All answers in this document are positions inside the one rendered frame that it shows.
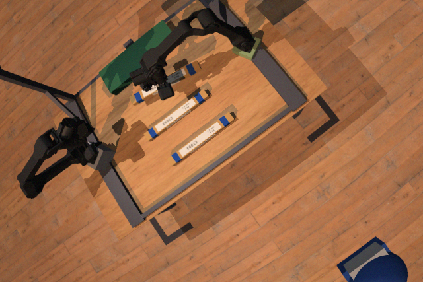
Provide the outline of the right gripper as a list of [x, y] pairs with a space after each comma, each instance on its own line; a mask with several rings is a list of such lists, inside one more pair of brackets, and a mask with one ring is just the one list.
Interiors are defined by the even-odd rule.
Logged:
[[[74, 119], [75, 121], [76, 121], [76, 120], [80, 120], [80, 118], [79, 118], [78, 116], [77, 116], [77, 117], [74, 117], [73, 119]], [[97, 149], [96, 149], [96, 148], [97, 148], [100, 144], [102, 144], [102, 141], [97, 142], [97, 143], [92, 142], [92, 144], [91, 144], [91, 145], [89, 145], [87, 141], [85, 141], [85, 142], [80, 142], [80, 141], [76, 141], [76, 140], [75, 140], [75, 138], [76, 138], [76, 135], [75, 135], [75, 134], [73, 134], [73, 136], [72, 136], [72, 138], [71, 138], [71, 140], [72, 140], [72, 144], [71, 144], [71, 147], [70, 147], [69, 149], [72, 149], [73, 147], [78, 147], [78, 148], [80, 148], [81, 146], [84, 146], [85, 151], [83, 152], [83, 154], [84, 154], [85, 158], [86, 158], [88, 161], [93, 160], [93, 159], [95, 158], [95, 156], [98, 154], [98, 151], [97, 151]]]

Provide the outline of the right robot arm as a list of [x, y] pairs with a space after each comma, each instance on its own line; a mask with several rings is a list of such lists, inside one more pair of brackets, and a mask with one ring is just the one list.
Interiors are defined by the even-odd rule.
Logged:
[[[25, 196], [34, 199], [47, 182], [72, 164], [81, 164], [82, 166], [87, 165], [88, 162], [94, 164], [98, 154], [93, 160], [87, 161], [83, 154], [83, 151], [85, 151], [84, 146], [69, 149], [72, 144], [73, 133], [76, 135], [76, 141], [85, 142], [92, 132], [93, 130], [89, 123], [84, 120], [75, 121], [73, 118], [66, 117], [59, 123], [58, 130], [51, 128], [39, 136], [35, 142], [32, 156], [22, 172], [17, 176], [20, 188]], [[50, 135], [54, 138], [53, 140]], [[42, 163], [61, 149], [67, 149], [66, 155], [39, 173], [39, 175], [35, 175]]]

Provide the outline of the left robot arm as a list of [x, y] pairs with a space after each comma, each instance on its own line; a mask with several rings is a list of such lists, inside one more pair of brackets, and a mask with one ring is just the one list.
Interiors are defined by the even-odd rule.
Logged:
[[[194, 11], [188, 18], [180, 21], [178, 26], [156, 48], [150, 48], [143, 54], [139, 62], [141, 68], [129, 74], [134, 86], [140, 85], [146, 92], [152, 89], [152, 85], [156, 86], [157, 83], [151, 77], [163, 76], [163, 67], [167, 66], [167, 56], [189, 36], [205, 36], [217, 32], [228, 37], [233, 46], [250, 53], [256, 41], [247, 27], [236, 26], [234, 28], [215, 16], [210, 8], [206, 8]], [[191, 27], [190, 23], [195, 18], [199, 20], [203, 29]]]

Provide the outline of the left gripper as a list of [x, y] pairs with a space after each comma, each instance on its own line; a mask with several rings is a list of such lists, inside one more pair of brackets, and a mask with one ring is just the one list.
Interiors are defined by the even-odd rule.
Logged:
[[166, 82], [166, 80], [168, 80], [168, 78], [167, 78], [167, 75], [165, 73], [165, 70], [164, 70], [162, 77], [159, 77], [159, 78], [153, 78], [152, 77], [152, 79], [153, 79], [153, 81], [155, 81], [159, 85], [157, 87], [157, 90], [158, 90], [158, 93], [159, 93], [161, 100], [166, 100], [166, 99], [174, 96], [174, 90], [173, 90], [170, 82], [169, 83]]

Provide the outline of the black metal overhead frame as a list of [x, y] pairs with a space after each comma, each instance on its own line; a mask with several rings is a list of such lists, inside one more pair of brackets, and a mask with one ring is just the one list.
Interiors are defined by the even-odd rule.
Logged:
[[[212, 3], [212, 1], [211, 0], [205, 0], [205, 1], [209, 5], [210, 9], [216, 14], [216, 16], [220, 20], [225, 22], [223, 17], [220, 15], [219, 11], [216, 9], [215, 5]], [[70, 102], [74, 102], [75, 100], [77, 101], [75, 95], [69, 94], [67, 92], [63, 92], [62, 90], [49, 87], [42, 83], [38, 83], [36, 81], [27, 79], [25, 77], [21, 77], [19, 75], [16, 75], [14, 73], [11, 73], [2, 69], [0, 69], [0, 79], [10, 83], [14, 83], [16, 85], [20, 85], [22, 87], [26, 87], [26, 88], [44, 93], [52, 102], [54, 102], [70, 118], [76, 117], [76, 115], [70, 109], [68, 109], [60, 100], [57, 99], [57, 98], [60, 98]]]

